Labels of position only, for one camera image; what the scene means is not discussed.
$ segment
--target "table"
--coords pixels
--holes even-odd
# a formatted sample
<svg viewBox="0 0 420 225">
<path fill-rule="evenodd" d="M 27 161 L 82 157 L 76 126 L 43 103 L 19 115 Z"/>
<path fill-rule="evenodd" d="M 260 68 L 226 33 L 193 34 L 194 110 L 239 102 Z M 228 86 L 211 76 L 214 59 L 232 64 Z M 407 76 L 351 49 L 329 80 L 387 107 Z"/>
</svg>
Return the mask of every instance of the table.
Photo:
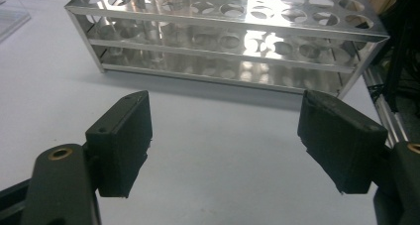
<svg viewBox="0 0 420 225">
<path fill-rule="evenodd" d="M 68 0 L 22 0 L 32 20 L 0 45 L 0 189 L 148 90 L 149 158 L 128 199 L 100 198 L 103 224 L 375 224 L 372 197 L 342 195 L 297 137 L 301 95 L 123 72 L 100 73 Z M 378 121 L 360 78 L 345 101 Z"/>
</svg>

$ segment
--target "stainless steel rack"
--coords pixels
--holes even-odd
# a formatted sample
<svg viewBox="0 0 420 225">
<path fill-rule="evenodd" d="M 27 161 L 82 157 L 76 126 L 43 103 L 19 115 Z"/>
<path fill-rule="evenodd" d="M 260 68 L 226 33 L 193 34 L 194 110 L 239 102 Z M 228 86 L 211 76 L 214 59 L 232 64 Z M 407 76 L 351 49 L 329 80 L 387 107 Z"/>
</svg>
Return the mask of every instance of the stainless steel rack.
<svg viewBox="0 0 420 225">
<path fill-rule="evenodd" d="M 367 0 L 71 0 L 106 69 L 343 97 L 388 39 Z"/>
<path fill-rule="evenodd" d="M 0 43 L 30 19 L 19 0 L 0 0 Z"/>
</svg>

